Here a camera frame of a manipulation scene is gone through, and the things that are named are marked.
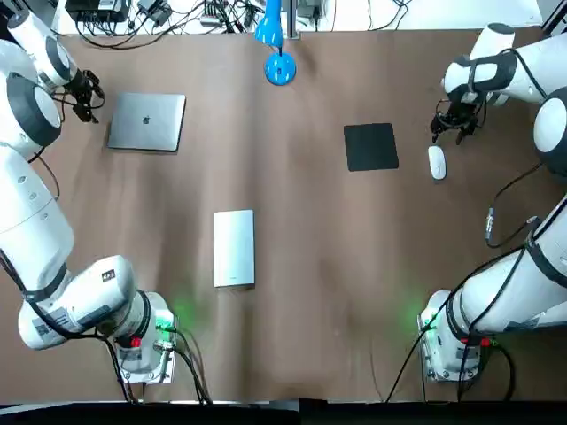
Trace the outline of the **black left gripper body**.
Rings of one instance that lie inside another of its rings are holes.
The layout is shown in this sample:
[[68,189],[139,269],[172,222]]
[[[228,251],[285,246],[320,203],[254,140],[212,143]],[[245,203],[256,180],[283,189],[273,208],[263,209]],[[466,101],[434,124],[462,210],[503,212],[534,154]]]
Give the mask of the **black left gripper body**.
[[67,83],[66,90],[78,104],[89,104],[95,85],[96,75],[92,71],[78,69],[73,79]]

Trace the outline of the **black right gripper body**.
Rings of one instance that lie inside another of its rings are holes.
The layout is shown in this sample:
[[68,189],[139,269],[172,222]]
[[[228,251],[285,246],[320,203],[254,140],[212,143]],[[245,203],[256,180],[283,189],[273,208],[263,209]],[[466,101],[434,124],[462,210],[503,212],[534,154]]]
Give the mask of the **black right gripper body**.
[[448,95],[450,101],[447,117],[450,122],[470,122],[478,119],[483,95],[477,92],[454,90]]

